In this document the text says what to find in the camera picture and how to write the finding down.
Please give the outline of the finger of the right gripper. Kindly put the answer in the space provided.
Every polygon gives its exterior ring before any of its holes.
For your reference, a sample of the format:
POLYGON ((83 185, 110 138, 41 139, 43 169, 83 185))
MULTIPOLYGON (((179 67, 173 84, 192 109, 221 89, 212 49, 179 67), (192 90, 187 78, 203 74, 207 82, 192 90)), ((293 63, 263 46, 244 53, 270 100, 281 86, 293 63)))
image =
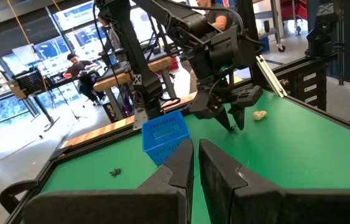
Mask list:
POLYGON ((214 117, 226 130, 231 131, 232 126, 230 125, 227 113, 224 108, 218 110, 217 115, 214 117))
POLYGON ((234 118, 238 128, 240 130, 244 129, 244 118, 245 118, 245 107, 241 107, 238 105, 231 105, 231 108, 228 111, 234 118))

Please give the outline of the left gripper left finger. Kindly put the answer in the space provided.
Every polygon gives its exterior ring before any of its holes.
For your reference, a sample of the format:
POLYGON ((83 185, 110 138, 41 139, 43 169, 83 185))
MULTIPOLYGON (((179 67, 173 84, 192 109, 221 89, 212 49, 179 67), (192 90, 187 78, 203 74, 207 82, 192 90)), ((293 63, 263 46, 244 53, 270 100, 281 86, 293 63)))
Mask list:
POLYGON ((138 188, 40 194, 23 211, 25 224, 189 223, 194 147, 185 139, 138 188))

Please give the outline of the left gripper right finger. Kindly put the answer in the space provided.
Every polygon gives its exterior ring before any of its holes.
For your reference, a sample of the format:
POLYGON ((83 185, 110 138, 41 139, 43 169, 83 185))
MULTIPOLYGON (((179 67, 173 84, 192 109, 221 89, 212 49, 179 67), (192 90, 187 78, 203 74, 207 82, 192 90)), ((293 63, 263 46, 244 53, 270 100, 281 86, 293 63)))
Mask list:
POLYGON ((285 189, 207 139, 200 180, 212 223, 350 223, 350 189, 285 189))

